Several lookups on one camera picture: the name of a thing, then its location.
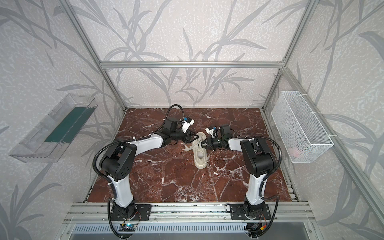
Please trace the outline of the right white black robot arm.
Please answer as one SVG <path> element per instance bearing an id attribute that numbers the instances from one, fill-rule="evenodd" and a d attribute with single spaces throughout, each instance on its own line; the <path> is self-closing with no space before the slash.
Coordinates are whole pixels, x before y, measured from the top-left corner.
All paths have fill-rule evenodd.
<path id="1" fill-rule="evenodd" d="M 267 198 L 264 197 L 265 186 L 269 176 L 279 168 L 281 158 L 278 159 L 278 162 L 275 161 L 267 141 L 274 144 L 281 154 L 280 146 L 276 141 L 263 136 L 235 138 L 229 125 L 209 127 L 206 128 L 206 132 L 210 136 L 201 143 L 204 149 L 226 149 L 242 152 L 245 166 L 250 174 L 244 204 L 240 216 L 235 217 L 235 219 L 248 218 L 252 220 L 264 216 L 270 220 L 272 218 L 271 213 L 266 204 Z"/>

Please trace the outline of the cream white sneaker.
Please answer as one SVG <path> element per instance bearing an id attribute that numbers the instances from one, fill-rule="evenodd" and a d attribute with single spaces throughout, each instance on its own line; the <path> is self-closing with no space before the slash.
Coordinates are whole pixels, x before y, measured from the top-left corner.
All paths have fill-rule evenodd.
<path id="1" fill-rule="evenodd" d="M 207 166 L 207 150 L 204 149 L 194 149 L 194 162 L 195 166 L 198 169 L 204 169 Z"/>

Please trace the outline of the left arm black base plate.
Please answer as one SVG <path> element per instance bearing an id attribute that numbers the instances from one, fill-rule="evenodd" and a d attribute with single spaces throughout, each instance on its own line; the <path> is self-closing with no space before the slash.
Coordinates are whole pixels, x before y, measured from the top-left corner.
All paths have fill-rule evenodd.
<path id="1" fill-rule="evenodd" d="M 113 204 L 110 219 L 111 221 L 148 221 L 151 209 L 150 204 L 130 204 L 126 208 Z"/>

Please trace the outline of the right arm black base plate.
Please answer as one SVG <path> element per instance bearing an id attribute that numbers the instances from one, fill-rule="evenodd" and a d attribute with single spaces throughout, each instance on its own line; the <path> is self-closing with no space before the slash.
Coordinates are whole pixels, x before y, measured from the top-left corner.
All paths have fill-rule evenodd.
<path id="1" fill-rule="evenodd" d="M 258 205 L 229 204 L 232 220 L 270 220 L 272 218 L 269 206 L 263 202 Z"/>

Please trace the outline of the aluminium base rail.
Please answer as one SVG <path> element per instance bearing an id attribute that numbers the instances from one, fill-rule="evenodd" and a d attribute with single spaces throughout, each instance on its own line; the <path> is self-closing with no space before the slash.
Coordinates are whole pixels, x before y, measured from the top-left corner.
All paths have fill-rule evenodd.
<path id="1" fill-rule="evenodd" d="M 273 221 L 270 234 L 295 230 L 296 238 L 321 240 L 323 236 L 307 202 L 268 203 L 264 214 L 248 218 L 241 203 L 139 203 L 133 224 L 140 234 L 247 234 L 246 228 Z M 75 234 L 111 234 L 106 203 L 72 204 L 56 238 L 69 240 Z"/>

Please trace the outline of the green lit circuit board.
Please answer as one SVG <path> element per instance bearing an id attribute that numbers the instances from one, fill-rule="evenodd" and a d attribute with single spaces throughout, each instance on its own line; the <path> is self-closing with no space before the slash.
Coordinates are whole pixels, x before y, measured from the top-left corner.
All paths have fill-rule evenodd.
<path id="1" fill-rule="evenodd" d="M 138 227 L 137 223 L 134 223 L 134 224 L 124 223 L 119 225 L 118 231 L 119 232 L 135 232 L 137 227 Z"/>

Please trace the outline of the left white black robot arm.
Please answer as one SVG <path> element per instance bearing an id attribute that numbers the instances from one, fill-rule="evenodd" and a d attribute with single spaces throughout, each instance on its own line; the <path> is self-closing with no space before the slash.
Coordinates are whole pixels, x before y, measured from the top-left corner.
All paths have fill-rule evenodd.
<path id="1" fill-rule="evenodd" d="M 132 218 L 137 212 L 134 196 L 131 192 L 129 175 L 135 157 L 144 152 L 160 149 L 172 141 L 190 144 L 198 135 L 189 128 L 194 120 L 185 115 L 184 109 L 177 104 L 171 105 L 161 126 L 146 137 L 114 141 L 99 150 L 93 158 L 92 167 L 97 175 L 107 180 L 113 191 L 113 211 L 125 219 Z"/>

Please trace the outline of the pink object in basket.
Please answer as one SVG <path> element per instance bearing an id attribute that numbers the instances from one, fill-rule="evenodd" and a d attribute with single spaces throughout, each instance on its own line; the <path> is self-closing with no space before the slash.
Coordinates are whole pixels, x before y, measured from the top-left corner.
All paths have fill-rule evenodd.
<path id="1" fill-rule="evenodd" d="M 298 149 L 297 147 L 289 148 L 288 152 L 291 158 L 301 158 L 304 153 L 302 150 Z"/>

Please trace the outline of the aluminium frame cage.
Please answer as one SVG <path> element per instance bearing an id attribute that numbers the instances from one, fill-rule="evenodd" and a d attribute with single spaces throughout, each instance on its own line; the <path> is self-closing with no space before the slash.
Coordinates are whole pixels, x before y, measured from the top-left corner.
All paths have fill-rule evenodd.
<path id="1" fill-rule="evenodd" d="M 117 92 L 117 88 L 114 86 L 109 76 L 106 73 L 107 68 L 143 68 L 143 69 L 154 69 L 154 68 L 186 68 L 186 69 L 206 69 L 206 68 L 224 68 L 224 69 L 278 69 L 278 75 L 274 80 L 267 102 L 271 100 L 272 94 L 275 92 L 277 86 L 282 77 L 285 77 L 290 83 L 290 86 L 298 91 L 305 102 L 317 115 L 320 124 L 325 128 L 326 132 L 331 135 L 334 139 L 333 151 L 337 156 L 339 162 L 345 169 L 345 173 L 349 175 L 355 186 L 358 188 L 361 196 L 365 199 L 367 205 L 371 208 L 378 221 L 382 224 L 384 222 L 384 199 L 379 194 L 377 189 L 373 186 L 369 178 L 364 174 L 363 170 L 360 169 L 355 159 L 348 152 L 347 147 L 343 144 L 339 136 L 336 135 L 334 129 L 329 125 L 324 115 L 321 114 L 318 107 L 311 100 L 307 91 L 298 82 L 298 79 L 294 76 L 292 71 L 288 67 L 288 63 L 292 58 L 293 52 L 300 41 L 300 38 L 304 35 L 305 29 L 308 26 L 313 14 L 315 13 L 316 7 L 319 1 L 308 1 L 305 6 L 304 14 L 299 22 L 299 26 L 294 33 L 293 40 L 291 41 L 288 52 L 281 61 L 274 62 L 180 62 L 180 61 L 152 61 L 152 62 L 103 62 L 97 56 L 95 48 L 89 37 L 86 34 L 79 18 L 76 15 L 74 7 L 70 1 L 60 1 L 61 12 L 69 19 L 71 26 L 75 29 L 78 34 L 81 43 L 86 48 L 92 59 L 92 65 L 96 68 L 108 88 L 112 91 L 114 96 L 117 98 L 121 108 L 124 110 L 127 105 L 123 101 L 121 95 Z"/>

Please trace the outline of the right wiring connector bundle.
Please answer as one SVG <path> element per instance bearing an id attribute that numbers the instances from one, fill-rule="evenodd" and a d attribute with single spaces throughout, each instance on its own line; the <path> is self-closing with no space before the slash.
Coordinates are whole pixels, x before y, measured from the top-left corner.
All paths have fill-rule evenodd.
<path id="1" fill-rule="evenodd" d="M 245 231 L 248 232 L 262 232 L 264 229 L 267 228 L 267 225 L 263 225 L 262 223 L 247 223 L 247 225 L 244 227 Z"/>

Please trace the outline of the clear plastic wall bin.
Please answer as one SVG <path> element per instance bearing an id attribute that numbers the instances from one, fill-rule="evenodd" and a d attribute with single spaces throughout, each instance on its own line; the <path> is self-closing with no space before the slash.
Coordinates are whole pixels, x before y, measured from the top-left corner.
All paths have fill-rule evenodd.
<path id="1" fill-rule="evenodd" d="M 67 94 L 10 156 L 24 163 L 58 162 L 97 107 L 94 97 Z"/>

